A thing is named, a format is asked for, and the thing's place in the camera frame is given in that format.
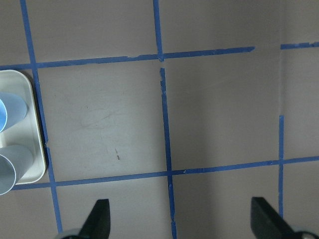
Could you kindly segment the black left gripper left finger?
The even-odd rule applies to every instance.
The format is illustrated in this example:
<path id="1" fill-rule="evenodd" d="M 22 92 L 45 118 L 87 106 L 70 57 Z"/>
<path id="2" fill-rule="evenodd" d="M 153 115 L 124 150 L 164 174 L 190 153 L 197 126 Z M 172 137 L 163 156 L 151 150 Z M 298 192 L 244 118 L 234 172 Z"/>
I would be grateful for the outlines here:
<path id="1" fill-rule="evenodd" d="M 108 239 L 110 235 L 110 204 L 108 199 L 97 200 L 78 237 Z"/>

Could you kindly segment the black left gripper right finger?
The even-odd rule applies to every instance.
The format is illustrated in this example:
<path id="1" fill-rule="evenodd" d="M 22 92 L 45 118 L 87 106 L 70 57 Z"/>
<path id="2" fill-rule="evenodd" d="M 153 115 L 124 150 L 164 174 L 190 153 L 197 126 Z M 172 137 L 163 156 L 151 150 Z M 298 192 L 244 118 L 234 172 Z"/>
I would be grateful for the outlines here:
<path id="1" fill-rule="evenodd" d="M 298 235 L 263 197 L 252 197 L 250 227 L 257 239 L 297 239 Z"/>

